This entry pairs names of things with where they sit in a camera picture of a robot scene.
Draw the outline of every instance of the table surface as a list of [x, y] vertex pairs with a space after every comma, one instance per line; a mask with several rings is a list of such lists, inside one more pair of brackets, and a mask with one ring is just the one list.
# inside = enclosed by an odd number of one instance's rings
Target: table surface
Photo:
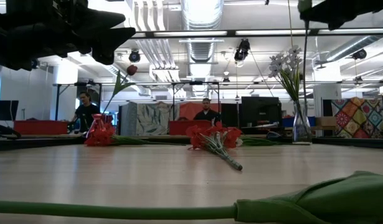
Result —
[[[383, 174], [383, 150], [312, 145], [241, 147], [244, 166], [187, 146], [57, 146], [0, 152], [0, 200], [118, 207], [205, 207], [284, 194], [356, 170]], [[0, 214], [5, 224], [175, 224]]]

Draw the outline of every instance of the spotlight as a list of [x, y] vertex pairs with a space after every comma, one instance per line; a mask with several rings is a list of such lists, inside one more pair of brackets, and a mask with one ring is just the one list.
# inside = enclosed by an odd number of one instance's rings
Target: spotlight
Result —
[[363, 79], [362, 79], [361, 77], [356, 77], [356, 78], [354, 79], [354, 81], [355, 81], [355, 82], [362, 82]]
[[230, 82], [230, 79], [228, 77], [224, 77], [223, 82]]
[[365, 59], [367, 57], [367, 52], [364, 49], [359, 50], [358, 52], [352, 54], [354, 60]]
[[139, 50], [135, 49], [135, 50], [131, 51], [131, 53], [129, 55], [129, 61], [133, 62], [133, 63], [137, 63], [140, 61]]
[[237, 51], [235, 52], [234, 60], [236, 62], [244, 61], [245, 58], [248, 56], [248, 51], [250, 49], [251, 48], [248, 39], [242, 39]]

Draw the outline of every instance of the man in black shirt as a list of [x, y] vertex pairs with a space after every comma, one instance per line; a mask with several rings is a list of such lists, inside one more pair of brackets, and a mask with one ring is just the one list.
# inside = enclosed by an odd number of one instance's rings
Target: man in black shirt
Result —
[[212, 121], [219, 118], [218, 112], [210, 109], [210, 99], [205, 98], [202, 100], [202, 108], [203, 110], [194, 117], [194, 120]]
[[75, 111], [75, 116], [72, 118], [72, 122], [76, 121], [77, 119], [80, 120], [80, 132], [84, 133], [85, 131], [88, 131], [90, 126], [93, 123], [93, 114], [100, 113], [100, 109], [98, 106], [95, 106], [92, 104], [92, 99], [90, 98], [90, 95], [86, 92], [81, 92], [79, 94], [79, 98], [82, 101], [82, 105], [78, 107], [78, 109]]

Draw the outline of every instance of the fluorescent light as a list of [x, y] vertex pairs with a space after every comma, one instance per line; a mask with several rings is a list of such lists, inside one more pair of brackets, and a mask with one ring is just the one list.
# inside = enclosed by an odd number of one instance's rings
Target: fluorescent light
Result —
[[383, 28], [365, 28], [365, 29], [337, 29], [337, 30], [320, 30], [318, 34], [334, 35], [334, 34], [383, 34]]
[[[292, 30], [293, 35], [305, 34], [305, 30]], [[235, 31], [235, 35], [291, 35], [291, 30], [239, 30]]]
[[155, 37], [203, 37], [203, 36], [226, 36], [227, 31], [174, 31], [174, 32], [156, 32]]
[[134, 38], [142, 38], [146, 37], [146, 33], [144, 32], [137, 32], [135, 35], [133, 35]]
[[223, 39], [212, 39], [212, 40], [201, 40], [201, 39], [189, 39], [189, 40], [179, 40], [179, 43], [222, 43]]

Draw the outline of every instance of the quilt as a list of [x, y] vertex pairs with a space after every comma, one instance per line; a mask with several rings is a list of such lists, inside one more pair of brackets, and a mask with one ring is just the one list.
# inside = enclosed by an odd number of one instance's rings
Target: quilt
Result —
[[333, 100], [336, 117], [336, 135], [344, 138], [381, 138], [383, 112], [381, 100], [351, 98]]

